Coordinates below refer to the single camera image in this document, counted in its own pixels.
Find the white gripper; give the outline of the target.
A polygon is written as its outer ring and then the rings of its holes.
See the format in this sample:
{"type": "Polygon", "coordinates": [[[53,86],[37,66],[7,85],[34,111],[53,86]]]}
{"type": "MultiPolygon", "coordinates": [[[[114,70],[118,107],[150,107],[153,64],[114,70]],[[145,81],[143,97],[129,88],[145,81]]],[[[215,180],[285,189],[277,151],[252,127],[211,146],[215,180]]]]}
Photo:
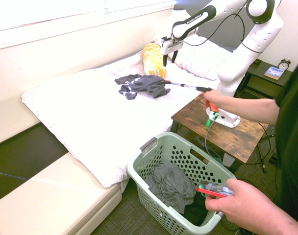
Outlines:
{"type": "Polygon", "coordinates": [[[163,56],[163,66],[167,65],[168,54],[173,52],[172,63],[175,62],[175,59],[178,54],[178,50],[183,47],[184,41],[176,41],[172,40],[163,40],[161,44],[161,54],[163,56]]]}

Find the person's right hand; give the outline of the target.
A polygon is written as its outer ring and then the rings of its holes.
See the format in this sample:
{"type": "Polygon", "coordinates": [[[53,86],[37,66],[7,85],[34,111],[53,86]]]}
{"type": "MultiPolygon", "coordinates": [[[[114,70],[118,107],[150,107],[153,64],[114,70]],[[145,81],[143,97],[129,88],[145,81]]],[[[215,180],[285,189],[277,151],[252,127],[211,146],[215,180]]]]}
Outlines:
{"type": "Polygon", "coordinates": [[[210,107],[212,103],[216,108],[227,108],[227,96],[221,95],[217,90],[211,90],[203,94],[204,103],[206,107],[210,107]]]}

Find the person's left hand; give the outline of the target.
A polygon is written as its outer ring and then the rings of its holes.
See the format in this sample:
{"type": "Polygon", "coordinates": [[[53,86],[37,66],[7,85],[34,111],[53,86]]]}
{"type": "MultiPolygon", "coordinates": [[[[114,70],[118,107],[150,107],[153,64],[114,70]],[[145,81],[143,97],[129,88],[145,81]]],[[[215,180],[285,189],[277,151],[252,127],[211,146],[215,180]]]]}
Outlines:
{"type": "Polygon", "coordinates": [[[259,189],[244,181],[228,179],[226,184],[234,194],[220,199],[207,196],[206,209],[223,212],[230,222],[261,234],[262,212],[272,201],[259,189]]]}

